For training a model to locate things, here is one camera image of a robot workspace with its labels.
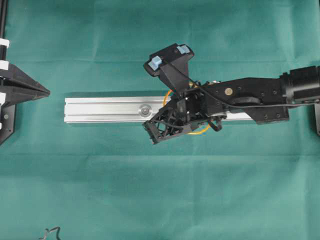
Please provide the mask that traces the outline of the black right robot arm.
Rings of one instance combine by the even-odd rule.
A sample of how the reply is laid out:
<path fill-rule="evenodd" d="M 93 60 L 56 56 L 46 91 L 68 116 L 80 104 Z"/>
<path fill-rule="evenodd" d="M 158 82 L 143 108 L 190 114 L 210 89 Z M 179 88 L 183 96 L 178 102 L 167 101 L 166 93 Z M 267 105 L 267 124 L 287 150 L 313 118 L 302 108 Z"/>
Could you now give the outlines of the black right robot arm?
<path fill-rule="evenodd" d="M 289 120 L 289 109 L 320 102 L 320 68 L 309 66 L 279 78 L 246 77 L 200 83 L 185 77 L 188 88 L 173 94 L 143 124 L 153 144 L 191 134 L 202 125 L 218 132 L 227 113 L 246 113 L 257 124 Z"/>

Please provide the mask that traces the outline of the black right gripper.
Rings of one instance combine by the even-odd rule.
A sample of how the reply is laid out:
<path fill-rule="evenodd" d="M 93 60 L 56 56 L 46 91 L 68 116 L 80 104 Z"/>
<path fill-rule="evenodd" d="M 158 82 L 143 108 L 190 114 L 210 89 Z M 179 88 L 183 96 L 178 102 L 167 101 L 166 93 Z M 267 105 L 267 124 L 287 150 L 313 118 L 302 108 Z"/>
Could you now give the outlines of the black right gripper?
<path fill-rule="evenodd" d="M 153 144 L 198 132 L 206 125 L 218 132 L 225 119 L 222 90 L 217 84 L 187 84 L 177 90 L 172 85 L 170 100 L 142 126 Z"/>

